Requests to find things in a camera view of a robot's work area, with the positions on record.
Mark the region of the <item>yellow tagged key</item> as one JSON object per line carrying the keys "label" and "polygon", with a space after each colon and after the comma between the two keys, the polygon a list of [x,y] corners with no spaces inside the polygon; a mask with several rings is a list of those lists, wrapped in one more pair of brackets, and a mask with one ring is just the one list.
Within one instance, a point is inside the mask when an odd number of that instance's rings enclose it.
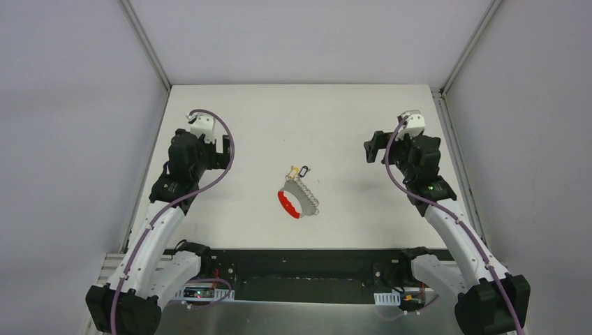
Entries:
{"label": "yellow tagged key", "polygon": [[292,166],[290,168],[290,171],[288,172],[288,174],[286,175],[286,181],[288,180],[294,180],[294,179],[299,179],[299,168],[296,166]]}

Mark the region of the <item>black tagged key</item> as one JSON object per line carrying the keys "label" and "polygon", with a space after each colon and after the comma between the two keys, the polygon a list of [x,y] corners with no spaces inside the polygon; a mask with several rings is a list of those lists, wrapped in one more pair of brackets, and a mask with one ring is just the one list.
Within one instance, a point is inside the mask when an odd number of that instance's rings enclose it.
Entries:
{"label": "black tagged key", "polygon": [[302,166],[299,169],[298,177],[299,178],[304,178],[309,171],[310,171],[310,168],[308,166],[306,166],[306,165]]}

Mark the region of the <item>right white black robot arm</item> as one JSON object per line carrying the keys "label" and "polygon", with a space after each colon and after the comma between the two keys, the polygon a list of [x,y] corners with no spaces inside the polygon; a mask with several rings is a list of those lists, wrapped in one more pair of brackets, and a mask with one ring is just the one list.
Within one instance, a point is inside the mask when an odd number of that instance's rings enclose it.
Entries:
{"label": "right white black robot arm", "polygon": [[403,191],[421,217],[444,241],[457,270],[443,265],[426,247],[403,251],[383,280],[394,287],[423,283],[454,311],[463,334],[524,333],[531,287],[522,275],[512,275],[471,227],[457,195],[439,174],[441,140],[423,133],[376,131],[364,143],[373,163],[382,163],[394,185]]}

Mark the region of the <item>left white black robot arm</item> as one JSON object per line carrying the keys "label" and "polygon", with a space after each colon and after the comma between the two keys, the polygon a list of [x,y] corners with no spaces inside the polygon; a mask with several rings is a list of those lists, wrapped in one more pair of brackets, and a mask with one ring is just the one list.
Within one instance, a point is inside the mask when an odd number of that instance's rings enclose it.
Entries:
{"label": "left white black robot arm", "polygon": [[167,243],[202,192],[219,183],[234,160],[231,134],[222,137],[223,150],[204,134],[178,129],[168,148],[168,160],[154,182],[142,229],[123,260],[103,285],[89,288],[85,302],[95,328],[105,334],[155,334],[163,309],[189,279],[205,282],[213,272],[210,260],[183,251],[157,271]]}

